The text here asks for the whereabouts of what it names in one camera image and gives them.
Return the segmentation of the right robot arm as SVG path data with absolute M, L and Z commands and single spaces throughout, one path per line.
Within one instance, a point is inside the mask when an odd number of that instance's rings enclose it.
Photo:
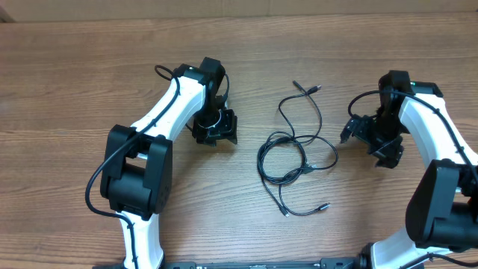
M 442 259 L 476 268 L 476 262 L 450 256 L 477 248 L 477 154 L 450 119 L 443 93 L 435 83 L 391 70 L 380 78 L 376 94 L 375 115 L 351 114 L 341 142 L 356 137 L 367 144 L 377 166 L 393 169 L 403 155 L 403 135 L 409 134 L 426 171 L 407 205 L 404 227 L 341 263 L 346 268 L 423 268 Z

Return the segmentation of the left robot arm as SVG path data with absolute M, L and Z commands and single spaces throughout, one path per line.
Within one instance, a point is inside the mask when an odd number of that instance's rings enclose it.
M 100 194 L 108 215 L 119 219 L 125 258 L 118 268 L 163 268 L 159 217 L 171 192 L 173 143 L 190 123 L 198 144 L 219 140 L 237 143 L 238 118 L 218 90 L 229 77 L 219 60 L 204 58 L 199 67 L 182 64 L 170 70 L 155 66 L 170 82 L 161 99 L 131 126 L 115 125 L 108 133 L 99 167 Z

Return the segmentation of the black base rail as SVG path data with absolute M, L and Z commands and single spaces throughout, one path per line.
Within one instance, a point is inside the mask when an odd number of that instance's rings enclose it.
M 364 269 L 368 268 L 366 258 L 338 257 L 321 258 L 308 262 L 162 262 L 159 269 Z

